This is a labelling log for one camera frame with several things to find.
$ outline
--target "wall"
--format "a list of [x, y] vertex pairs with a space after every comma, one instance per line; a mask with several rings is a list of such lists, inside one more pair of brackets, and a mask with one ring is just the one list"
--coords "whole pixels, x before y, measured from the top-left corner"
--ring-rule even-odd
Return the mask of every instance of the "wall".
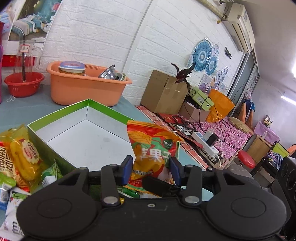
[[255, 104], [253, 125], [262, 121], [265, 115], [269, 115], [273, 123], [271, 129], [281, 138], [280, 143], [288, 148], [296, 143], [296, 106], [283, 100], [274, 86], [260, 78], [252, 93]]
[[[157, 4], [132, 58], [125, 69], [133, 84], [123, 96], [139, 104], [153, 69], [176, 74], [171, 63], [185, 68], [194, 46], [207, 37], [219, 44], [218, 69], [229, 66], [225, 79], [230, 84], [240, 63], [239, 52], [217, 16], [197, 0], [153, 0]], [[75, 60], [101, 66], [116, 65], [122, 70], [129, 48], [150, 0], [63, 0], [44, 45], [40, 71], [50, 83], [45, 69], [54, 60]], [[224, 54], [227, 47], [232, 58]], [[11, 69], [3, 70], [3, 77]], [[204, 72], [194, 72], [189, 82], [198, 85]]]

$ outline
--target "purple wall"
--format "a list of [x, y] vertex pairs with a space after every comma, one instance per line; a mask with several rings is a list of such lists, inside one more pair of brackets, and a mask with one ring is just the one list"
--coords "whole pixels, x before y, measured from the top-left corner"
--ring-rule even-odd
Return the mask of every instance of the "purple wall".
[[[296, 100], [296, 94], [285, 94]], [[281, 98], [282, 92], [260, 77], [252, 93], [255, 104], [253, 126], [269, 115], [271, 129], [281, 138], [280, 143], [288, 148], [296, 143], [296, 106]]]

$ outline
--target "metal screw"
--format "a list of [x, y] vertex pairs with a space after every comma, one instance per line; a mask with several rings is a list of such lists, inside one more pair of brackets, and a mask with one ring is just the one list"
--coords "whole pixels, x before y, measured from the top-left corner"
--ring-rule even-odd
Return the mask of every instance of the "metal screw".
[[113, 197], [113, 196], [109, 196], [109, 197], [105, 197], [103, 199], [104, 203], [106, 204], [115, 204], [117, 203], [118, 201], [118, 198], [117, 197]]
[[200, 199], [196, 196], [188, 196], [185, 197], [185, 202], [190, 203], [190, 204], [196, 204], [200, 201]]

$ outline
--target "red stool seat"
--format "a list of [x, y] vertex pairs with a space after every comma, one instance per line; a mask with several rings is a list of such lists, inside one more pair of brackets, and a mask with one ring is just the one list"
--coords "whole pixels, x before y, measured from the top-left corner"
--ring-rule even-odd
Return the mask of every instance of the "red stool seat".
[[246, 165], [249, 168], [254, 168], [255, 167], [255, 161], [254, 159], [245, 151], [240, 150], [239, 153], [237, 154], [238, 159]]

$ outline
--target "pink bottle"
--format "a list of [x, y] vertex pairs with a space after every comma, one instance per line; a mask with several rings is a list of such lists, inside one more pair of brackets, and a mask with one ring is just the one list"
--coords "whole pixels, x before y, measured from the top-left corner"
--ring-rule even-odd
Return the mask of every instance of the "pink bottle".
[[3, 60], [3, 46], [2, 46], [2, 30], [4, 23], [0, 22], [0, 104], [2, 102], [1, 89], [2, 89], [2, 60]]

